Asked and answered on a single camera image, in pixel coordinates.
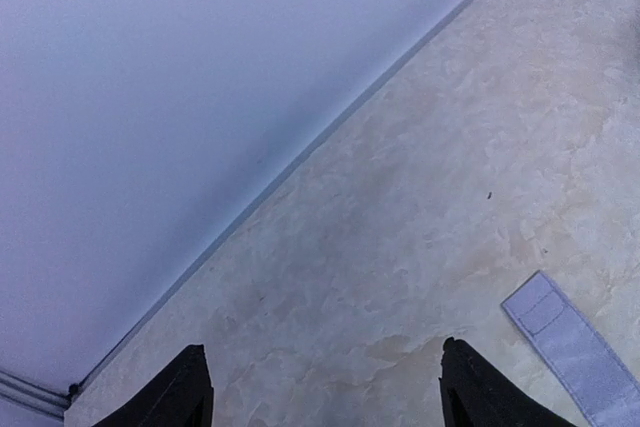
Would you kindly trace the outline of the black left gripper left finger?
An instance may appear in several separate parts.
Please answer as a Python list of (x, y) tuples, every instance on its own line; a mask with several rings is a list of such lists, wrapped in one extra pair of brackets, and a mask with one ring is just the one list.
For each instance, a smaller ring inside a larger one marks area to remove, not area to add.
[(191, 344), (95, 427), (211, 426), (213, 408), (204, 346)]

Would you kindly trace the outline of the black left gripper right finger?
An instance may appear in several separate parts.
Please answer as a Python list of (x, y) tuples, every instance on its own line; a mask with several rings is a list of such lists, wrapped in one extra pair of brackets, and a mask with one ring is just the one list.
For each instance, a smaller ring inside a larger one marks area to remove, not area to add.
[(520, 390), (462, 339), (443, 344), (439, 387), (444, 424), (462, 426), (568, 426)]

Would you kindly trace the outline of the lavender folding umbrella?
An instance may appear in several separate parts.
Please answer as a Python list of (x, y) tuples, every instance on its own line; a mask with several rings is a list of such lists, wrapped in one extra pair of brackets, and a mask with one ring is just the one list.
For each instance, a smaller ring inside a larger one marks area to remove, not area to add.
[(639, 424), (639, 382), (550, 277), (535, 272), (501, 307), (590, 425)]

